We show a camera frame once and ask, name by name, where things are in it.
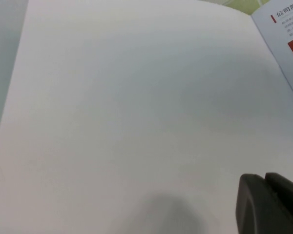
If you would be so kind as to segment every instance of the paper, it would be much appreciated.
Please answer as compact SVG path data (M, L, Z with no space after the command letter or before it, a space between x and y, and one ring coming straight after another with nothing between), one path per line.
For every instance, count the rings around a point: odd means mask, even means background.
M0 234L234 234L239 177L267 171L293 181L293 93L250 16L30 1L0 126Z

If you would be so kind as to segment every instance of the gray surface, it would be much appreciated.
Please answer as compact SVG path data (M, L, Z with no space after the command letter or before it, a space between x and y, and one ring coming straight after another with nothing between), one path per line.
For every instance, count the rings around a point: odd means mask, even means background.
M0 119L28 0L0 0Z

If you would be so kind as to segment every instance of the blank white page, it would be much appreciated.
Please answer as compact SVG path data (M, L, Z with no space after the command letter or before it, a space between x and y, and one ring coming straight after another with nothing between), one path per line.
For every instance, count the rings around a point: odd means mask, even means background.
M33 0L0 126L0 234L237 233L293 180L293 94L252 19L196 0Z

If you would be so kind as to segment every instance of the open booklet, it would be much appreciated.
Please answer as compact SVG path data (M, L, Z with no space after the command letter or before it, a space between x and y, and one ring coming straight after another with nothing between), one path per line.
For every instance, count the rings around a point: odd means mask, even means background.
M0 234L237 233L293 181L293 1L32 0L0 124Z
M211 1L250 14L293 89L293 0Z

